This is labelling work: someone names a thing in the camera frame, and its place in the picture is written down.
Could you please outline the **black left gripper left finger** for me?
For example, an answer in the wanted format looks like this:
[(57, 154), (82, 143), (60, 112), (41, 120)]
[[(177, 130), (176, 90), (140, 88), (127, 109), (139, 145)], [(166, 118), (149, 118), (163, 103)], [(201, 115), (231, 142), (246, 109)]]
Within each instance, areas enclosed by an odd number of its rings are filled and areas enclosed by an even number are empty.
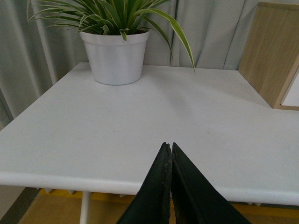
[(163, 143), (140, 190), (118, 224), (168, 224), (170, 220), (172, 153)]

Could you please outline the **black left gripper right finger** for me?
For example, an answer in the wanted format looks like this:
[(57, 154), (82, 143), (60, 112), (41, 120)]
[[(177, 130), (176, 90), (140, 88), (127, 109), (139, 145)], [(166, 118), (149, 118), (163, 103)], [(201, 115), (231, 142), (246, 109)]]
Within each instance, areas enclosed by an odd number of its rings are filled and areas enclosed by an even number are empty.
[(204, 177), (182, 149), (172, 145), (171, 196), (177, 224), (249, 224)]

